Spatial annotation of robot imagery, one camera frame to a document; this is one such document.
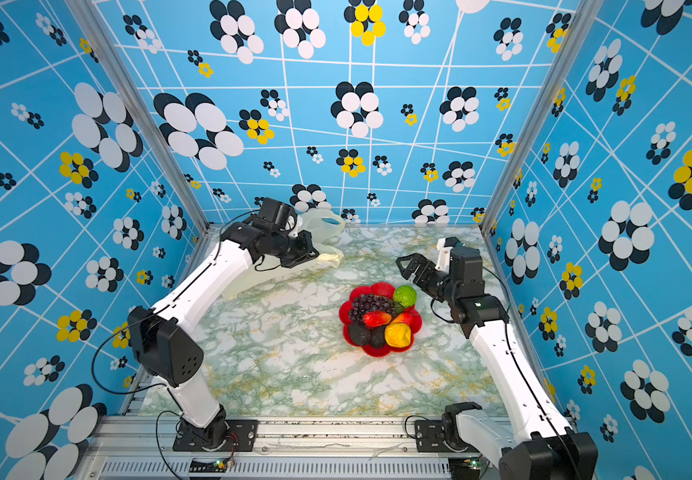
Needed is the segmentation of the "translucent cream plastic bag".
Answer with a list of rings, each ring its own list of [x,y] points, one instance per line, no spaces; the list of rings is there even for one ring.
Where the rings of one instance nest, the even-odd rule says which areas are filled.
[[[253,236],[252,263],[226,284],[221,296],[233,300],[240,293],[275,278],[326,267],[338,267],[344,253],[327,244],[337,239],[346,222],[330,210],[315,209],[288,217],[286,226],[277,228],[263,216],[241,225]]]

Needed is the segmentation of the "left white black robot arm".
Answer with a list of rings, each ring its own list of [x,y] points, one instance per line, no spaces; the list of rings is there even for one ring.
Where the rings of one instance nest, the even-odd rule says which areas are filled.
[[[128,316],[133,356],[180,410],[181,431],[196,448],[216,450],[229,435],[225,408],[202,372],[204,351],[194,338],[213,303],[259,260],[276,258],[292,269],[319,256],[294,207],[266,199],[247,219],[226,225],[215,248],[154,306]]]

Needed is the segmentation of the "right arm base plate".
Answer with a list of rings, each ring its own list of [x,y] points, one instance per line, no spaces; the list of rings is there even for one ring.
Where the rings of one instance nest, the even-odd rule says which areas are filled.
[[[451,445],[446,439],[441,420],[415,419],[410,435],[415,439],[417,451],[421,453],[480,453],[471,445]]]

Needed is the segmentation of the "green custard apple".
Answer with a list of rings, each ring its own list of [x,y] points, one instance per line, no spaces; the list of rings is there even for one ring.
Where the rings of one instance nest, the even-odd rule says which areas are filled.
[[[417,302],[418,294],[414,287],[411,285],[403,285],[398,287],[393,294],[393,300],[395,303],[401,305],[403,308],[414,307]]]

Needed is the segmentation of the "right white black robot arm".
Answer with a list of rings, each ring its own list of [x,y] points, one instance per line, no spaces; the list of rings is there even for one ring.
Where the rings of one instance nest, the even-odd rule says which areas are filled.
[[[485,290],[480,251],[449,237],[442,239],[436,261],[413,253],[396,264],[404,279],[450,307],[453,322],[491,374],[509,417],[511,426],[505,428],[474,404],[450,405],[443,415],[448,445],[474,448],[503,479],[593,478],[598,448],[590,434],[573,428],[542,387],[506,308]]]

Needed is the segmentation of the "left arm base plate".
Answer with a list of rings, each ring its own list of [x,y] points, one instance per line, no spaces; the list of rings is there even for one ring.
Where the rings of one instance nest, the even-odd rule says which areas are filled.
[[[180,421],[173,450],[176,452],[251,452],[257,437],[257,420],[219,420],[206,428]]]

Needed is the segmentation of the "yellow bell pepper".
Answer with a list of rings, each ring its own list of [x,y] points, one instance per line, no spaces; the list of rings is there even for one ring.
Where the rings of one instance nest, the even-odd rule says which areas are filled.
[[[392,323],[384,331],[384,340],[394,349],[405,349],[413,343],[413,332],[406,323]]]

